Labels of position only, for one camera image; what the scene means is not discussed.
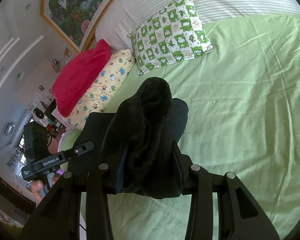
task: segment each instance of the framed painting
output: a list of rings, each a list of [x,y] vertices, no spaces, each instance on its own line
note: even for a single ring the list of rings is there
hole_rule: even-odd
[[[41,0],[42,18],[78,53],[91,48],[113,0]]]

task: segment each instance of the green and white checkered pillow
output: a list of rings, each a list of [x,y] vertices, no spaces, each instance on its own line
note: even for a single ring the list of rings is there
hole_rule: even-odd
[[[174,0],[128,36],[133,43],[139,75],[213,51],[193,0]]]

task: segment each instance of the landscape painting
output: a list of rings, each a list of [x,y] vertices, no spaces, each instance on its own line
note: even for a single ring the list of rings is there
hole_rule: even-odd
[[[82,40],[103,0],[42,0],[41,14],[59,28],[59,34],[80,50]]]

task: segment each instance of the green bed sheet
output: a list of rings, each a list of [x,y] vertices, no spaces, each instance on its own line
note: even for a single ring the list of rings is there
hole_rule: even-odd
[[[106,112],[145,79],[164,78],[189,106],[181,152],[209,172],[236,173],[283,239],[300,219],[300,16],[239,17],[204,29],[212,53],[141,77],[134,66]],[[184,239],[190,199],[110,195],[114,238]]]

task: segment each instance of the red towel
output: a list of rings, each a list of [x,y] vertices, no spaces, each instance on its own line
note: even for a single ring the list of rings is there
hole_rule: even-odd
[[[71,114],[110,57],[109,45],[105,40],[100,40],[95,49],[79,54],[63,68],[52,86],[58,111],[63,117]]]

